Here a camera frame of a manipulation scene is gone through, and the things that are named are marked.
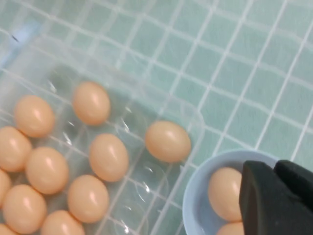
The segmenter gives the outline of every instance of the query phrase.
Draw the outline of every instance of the light blue bowl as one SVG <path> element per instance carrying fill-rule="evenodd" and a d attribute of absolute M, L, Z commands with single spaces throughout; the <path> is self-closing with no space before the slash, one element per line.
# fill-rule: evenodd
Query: light blue bowl
<path fill-rule="evenodd" d="M 213 211 L 208 199 L 208 183 L 211 175 L 221 167 L 242 171 L 246 160 L 265 162 L 274 167 L 277 158 L 252 150 L 222 153 L 204 162 L 191 177 L 183 199 L 183 221 L 187 235 L 216 235 L 226 222 Z"/>

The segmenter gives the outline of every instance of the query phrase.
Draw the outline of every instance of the plastic egg tray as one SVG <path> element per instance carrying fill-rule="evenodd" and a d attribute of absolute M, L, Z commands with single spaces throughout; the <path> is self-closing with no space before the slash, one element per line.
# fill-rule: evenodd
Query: plastic egg tray
<path fill-rule="evenodd" d="M 84 125 L 72 109 L 75 86 L 86 80 L 101 84 L 110 96 L 112 113 L 101 126 Z M 159 234 L 179 183 L 202 140 L 204 125 L 197 109 L 155 89 L 143 78 L 129 77 L 82 51 L 43 36 L 24 47 L 1 72 L 0 127 L 14 126 L 14 105 L 26 94 L 45 99 L 56 115 L 53 133 L 45 139 L 32 140 L 34 147 L 55 148 L 64 155 L 70 169 L 66 189 L 45 197 L 48 213 L 67 210 L 69 184 L 80 175 L 93 175 L 88 162 L 90 142 L 98 134 L 112 133 L 127 147 L 130 168 L 120 182 L 104 182 L 110 194 L 109 210 L 100 222 L 84 225 L 86 234 Z M 145 149 L 145 130 L 158 119 L 173 121 L 188 132 L 192 152 L 185 162 L 163 163 Z M 11 176 L 14 184 L 28 184 L 24 173 Z"/>

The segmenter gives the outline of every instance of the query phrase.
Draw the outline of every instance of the egg tray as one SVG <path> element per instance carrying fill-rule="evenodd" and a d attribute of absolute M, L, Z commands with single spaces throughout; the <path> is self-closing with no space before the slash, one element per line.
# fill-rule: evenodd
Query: egg tray
<path fill-rule="evenodd" d="M 108 92 L 110 118 L 100 126 L 84 125 L 75 115 L 71 97 L 82 81 L 94 81 Z M 13 125 L 13 108 L 26 94 L 46 100 L 56 116 L 50 136 L 32 139 L 34 147 L 50 146 L 61 152 L 69 165 L 69 182 L 59 194 L 46 196 L 48 213 L 67 210 L 66 193 L 78 176 L 91 174 L 90 142 L 102 133 L 112 133 L 125 144 L 130 157 L 127 175 L 117 183 L 104 182 L 110 207 L 95 224 L 85 224 L 87 235 L 158 234 L 179 183 L 203 137 L 203 119 L 189 103 L 157 90 L 143 78 L 132 78 L 60 41 L 38 37 L 22 49 L 0 76 L 0 127 Z M 160 162 L 144 145 L 148 126 L 159 119 L 173 121 L 189 134 L 192 151 L 176 164 Z M 11 174 L 14 184 L 28 184 L 24 173 Z"/>

